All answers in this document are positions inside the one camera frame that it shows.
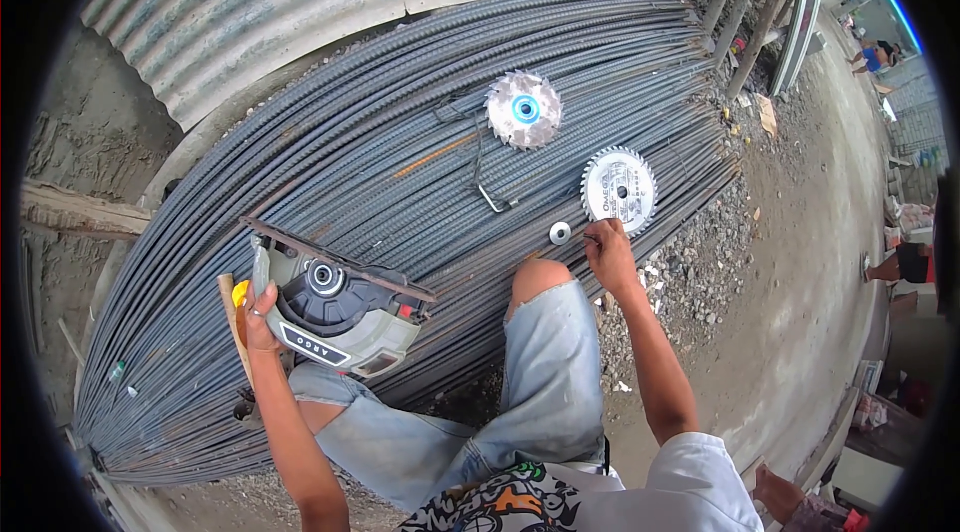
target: saw motor housing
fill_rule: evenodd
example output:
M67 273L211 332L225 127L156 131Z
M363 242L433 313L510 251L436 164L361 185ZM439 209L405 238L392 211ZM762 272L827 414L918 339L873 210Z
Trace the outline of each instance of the saw motor housing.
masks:
M255 251L253 290L261 294L270 280L278 286L276 304L265 318L285 346L365 378L403 361L420 332L424 302L372 281L403 286L402 274L356 264L345 271L265 234L255 233L250 241Z

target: knee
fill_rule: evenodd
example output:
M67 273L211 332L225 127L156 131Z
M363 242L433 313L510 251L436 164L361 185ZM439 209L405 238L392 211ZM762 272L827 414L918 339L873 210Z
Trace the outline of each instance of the knee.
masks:
M512 302L519 304L573 279L573 274L560 261L530 259L513 275Z

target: shorts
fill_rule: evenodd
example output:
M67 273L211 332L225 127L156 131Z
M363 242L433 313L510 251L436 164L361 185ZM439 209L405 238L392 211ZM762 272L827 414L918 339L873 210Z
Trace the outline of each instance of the shorts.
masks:
M863 49L863 58L867 61L867 71L876 72L883 67L880 60L877 59L877 51L874 49Z
M594 305L572 280L504 322L500 414L481 430L381 403L366 386L320 364L290 374L297 400L347 408L316 436L332 461L408 513L453 486L520 461L604 463L603 392Z
M920 246L916 242L901 242L896 245L896 265L900 268L900 279L914 284L923 284L926 281L926 268L930 266L930 257L920 255Z

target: graphic t-shirt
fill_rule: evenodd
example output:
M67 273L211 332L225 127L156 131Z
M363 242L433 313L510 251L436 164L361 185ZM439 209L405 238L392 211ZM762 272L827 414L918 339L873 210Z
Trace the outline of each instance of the graphic t-shirt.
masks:
M525 462L478 485L446 490L401 532L763 530L719 438L678 434L654 458L642 489L569 466Z

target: saw blade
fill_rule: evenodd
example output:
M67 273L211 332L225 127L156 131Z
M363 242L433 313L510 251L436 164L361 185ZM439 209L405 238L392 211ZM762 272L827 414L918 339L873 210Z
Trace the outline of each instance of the saw blade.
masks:
M627 237L650 224L657 210L657 181L643 157L625 147L609 147L583 170L580 197L592 221L617 217Z
M546 78L515 71L490 85L486 93L486 124L504 144L536 149L553 140L560 127L563 104Z

